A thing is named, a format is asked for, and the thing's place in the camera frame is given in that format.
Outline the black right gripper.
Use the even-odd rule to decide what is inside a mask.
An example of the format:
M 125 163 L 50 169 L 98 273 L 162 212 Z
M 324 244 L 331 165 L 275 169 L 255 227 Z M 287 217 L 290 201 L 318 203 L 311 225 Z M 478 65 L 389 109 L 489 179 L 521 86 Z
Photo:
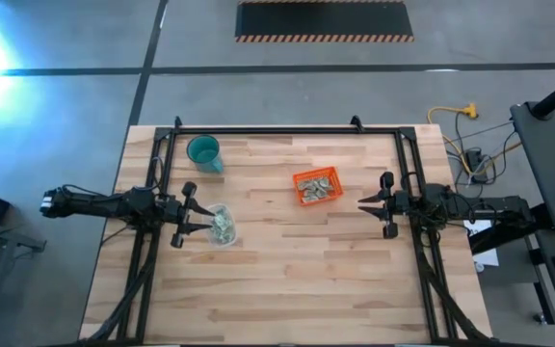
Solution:
M 410 197 L 407 191 L 399 190 L 392 193 L 394 175 L 385 172 L 381 175 L 381 191 L 374 196 L 359 200 L 359 202 L 384 202 L 383 208 L 360 206 L 358 209 L 384 220 L 383 238 L 393 239 L 398 236 L 398 226 L 393 221 L 394 214 L 406 215 L 410 210 Z

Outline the white paper sheet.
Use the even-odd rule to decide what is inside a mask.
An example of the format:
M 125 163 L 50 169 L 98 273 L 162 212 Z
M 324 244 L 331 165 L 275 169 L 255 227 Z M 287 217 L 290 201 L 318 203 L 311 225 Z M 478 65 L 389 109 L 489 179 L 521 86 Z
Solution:
M 490 220 L 477 221 L 475 223 L 464 221 L 463 224 L 467 229 L 468 236 L 474 236 L 478 232 L 491 227 Z M 482 273 L 487 267 L 499 266 L 499 260 L 498 260 L 496 249 L 492 249 L 480 254 L 474 254 L 473 261 L 474 261 L 475 270 L 477 273 Z

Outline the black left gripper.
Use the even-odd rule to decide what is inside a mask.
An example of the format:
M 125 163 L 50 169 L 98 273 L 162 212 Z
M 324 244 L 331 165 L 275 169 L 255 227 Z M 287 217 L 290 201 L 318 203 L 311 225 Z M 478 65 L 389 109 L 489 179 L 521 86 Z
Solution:
M 165 212 L 165 221 L 170 224 L 177 225 L 176 231 L 172 236 L 171 246 L 177 249 L 181 249 L 184 243 L 184 237 L 190 235 L 194 231 L 211 228 L 211 225 L 207 224 L 194 224 L 190 223 L 190 211 L 207 215 L 214 216 L 214 213 L 199 206 L 195 205 L 196 200 L 194 195 L 197 190 L 197 185 L 192 181 L 188 181 L 183 185 L 182 195 L 184 201 L 179 201 L 175 197 L 171 197 L 167 203 Z

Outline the black desk support bar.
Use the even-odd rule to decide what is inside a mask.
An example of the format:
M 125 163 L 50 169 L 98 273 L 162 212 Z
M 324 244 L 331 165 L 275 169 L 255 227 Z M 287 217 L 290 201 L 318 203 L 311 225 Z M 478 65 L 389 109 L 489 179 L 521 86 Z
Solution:
M 555 231 L 555 227 L 496 225 L 470 236 L 469 245 L 473 254 L 481 254 L 541 230 Z

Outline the clear plastic container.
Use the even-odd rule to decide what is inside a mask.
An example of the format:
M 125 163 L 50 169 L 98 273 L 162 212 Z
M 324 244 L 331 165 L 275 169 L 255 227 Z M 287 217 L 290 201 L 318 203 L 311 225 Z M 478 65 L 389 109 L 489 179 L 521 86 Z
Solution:
M 212 223 L 214 216 L 203 216 L 203 217 L 202 217 L 203 222 L 204 222 L 205 224 L 208 224 L 208 225 L 211 225 L 211 226 L 212 226 L 211 228 L 209 228 L 208 230 L 206 230 L 206 236 L 207 236 L 207 239 L 208 239 L 209 243 L 210 243 L 212 246 L 216 247 L 216 248 L 225 248 L 225 247 L 229 247 L 229 246 L 233 245 L 233 244 L 235 243 L 236 239 L 237 239 L 237 231 L 236 231 L 236 226 L 235 226 L 234 217 L 233 217 L 233 215 L 231 214 L 231 212 L 230 212 L 230 210 L 228 209 L 228 207 L 227 207 L 225 204 L 217 203 L 217 204 L 210 205 L 210 206 L 208 207 L 208 210 L 211 211 L 211 212 L 213 212 L 214 215 L 215 215 L 216 212 L 218 212 L 218 211 L 220 211 L 220 210 L 223 210 L 224 212 L 226 212 L 226 213 L 229 215 L 229 217 L 230 217 L 230 219 L 231 219 L 231 222 L 232 222 L 232 225 L 231 225 L 231 227 L 230 227 L 228 230 L 231 230 L 231 231 L 233 231 L 233 232 L 236 234 L 235 240 L 232 241 L 231 243 L 226 244 L 226 245 L 219 245 L 218 242 L 216 241 L 216 238 L 215 238 L 215 233 L 216 233 L 216 231 L 215 231 L 215 229 L 213 228 L 213 223 Z

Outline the teal plastic cup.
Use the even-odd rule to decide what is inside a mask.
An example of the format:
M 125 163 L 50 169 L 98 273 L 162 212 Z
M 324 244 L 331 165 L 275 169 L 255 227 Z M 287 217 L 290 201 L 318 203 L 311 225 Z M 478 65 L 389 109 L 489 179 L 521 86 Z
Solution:
M 224 164 L 220 153 L 220 144 L 210 135 L 198 135 L 186 148 L 188 158 L 202 173 L 221 174 Z

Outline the black aluminium table frame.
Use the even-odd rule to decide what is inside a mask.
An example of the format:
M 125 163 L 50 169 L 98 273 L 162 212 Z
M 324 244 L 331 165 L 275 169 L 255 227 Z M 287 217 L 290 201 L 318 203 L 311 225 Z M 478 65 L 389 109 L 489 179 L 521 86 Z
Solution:
M 222 173 L 202 173 L 186 148 L 198 135 L 220 144 Z M 166 189 L 196 183 L 203 206 L 225 204 L 237 239 L 212 246 L 202 231 L 181 249 L 174 227 L 146 233 L 105 227 L 79 338 L 98 329 L 135 274 L 147 280 L 107 344 L 427 344 L 489 334 L 466 231 L 425 232 L 395 219 L 398 236 L 358 209 L 392 172 L 419 195 L 452 181 L 439 129 L 419 125 L 135 126 L 125 141 L 118 191 L 146 183 L 165 158 Z M 335 167 L 343 195 L 301 206 L 292 176 Z

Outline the hazard-striped black floor mat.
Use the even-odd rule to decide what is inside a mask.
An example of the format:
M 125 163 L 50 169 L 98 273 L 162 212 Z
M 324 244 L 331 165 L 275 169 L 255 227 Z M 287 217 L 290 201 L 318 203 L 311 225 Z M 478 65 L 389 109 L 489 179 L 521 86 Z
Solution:
M 412 42 L 403 0 L 240 0 L 239 43 Z

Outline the orange plastic basket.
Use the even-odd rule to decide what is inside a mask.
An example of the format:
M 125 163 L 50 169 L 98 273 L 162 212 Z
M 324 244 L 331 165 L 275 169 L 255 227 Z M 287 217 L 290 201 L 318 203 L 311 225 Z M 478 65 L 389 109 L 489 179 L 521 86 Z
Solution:
M 310 206 L 336 200 L 343 189 L 335 167 L 325 167 L 292 176 L 296 195 L 301 206 Z

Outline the black power strip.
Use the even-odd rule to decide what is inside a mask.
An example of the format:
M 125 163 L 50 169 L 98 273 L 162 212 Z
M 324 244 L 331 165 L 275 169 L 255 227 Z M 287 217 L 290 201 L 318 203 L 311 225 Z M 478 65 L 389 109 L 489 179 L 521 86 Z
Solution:
M 485 171 L 485 156 L 480 149 L 469 149 L 465 152 L 465 161 L 467 167 L 472 172 L 470 181 L 475 184 L 484 184 L 488 181 L 488 175 Z

